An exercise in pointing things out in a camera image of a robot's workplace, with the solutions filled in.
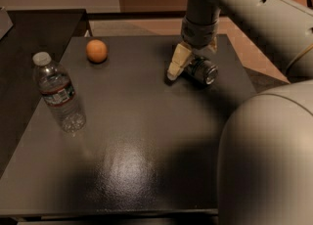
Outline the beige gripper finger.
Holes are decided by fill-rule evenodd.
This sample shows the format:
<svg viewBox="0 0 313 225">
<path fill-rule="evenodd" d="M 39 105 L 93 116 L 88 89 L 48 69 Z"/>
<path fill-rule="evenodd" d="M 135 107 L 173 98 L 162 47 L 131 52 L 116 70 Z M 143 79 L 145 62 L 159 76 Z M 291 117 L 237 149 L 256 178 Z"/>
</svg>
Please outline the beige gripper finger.
<svg viewBox="0 0 313 225">
<path fill-rule="evenodd" d="M 192 58 L 192 47 L 186 42 L 179 43 L 174 50 L 171 63 L 167 70 L 167 78 L 171 81 L 175 81 Z"/>
<path fill-rule="evenodd" d="M 206 48 L 211 52 L 211 53 L 216 53 L 218 50 L 217 46 L 217 38 L 214 37 L 206 46 Z"/>
</svg>

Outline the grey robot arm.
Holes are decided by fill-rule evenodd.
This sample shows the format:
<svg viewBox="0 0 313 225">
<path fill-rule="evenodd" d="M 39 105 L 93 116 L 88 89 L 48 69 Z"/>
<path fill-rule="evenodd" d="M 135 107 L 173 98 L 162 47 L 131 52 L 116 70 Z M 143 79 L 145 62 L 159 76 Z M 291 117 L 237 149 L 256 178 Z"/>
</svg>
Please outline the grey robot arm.
<svg viewBox="0 0 313 225">
<path fill-rule="evenodd" d="M 213 44 L 225 14 L 287 80 L 252 69 L 261 92 L 224 126 L 218 152 L 220 225 L 313 225 L 311 9 L 292 0 L 188 0 L 167 76 Z"/>
</svg>

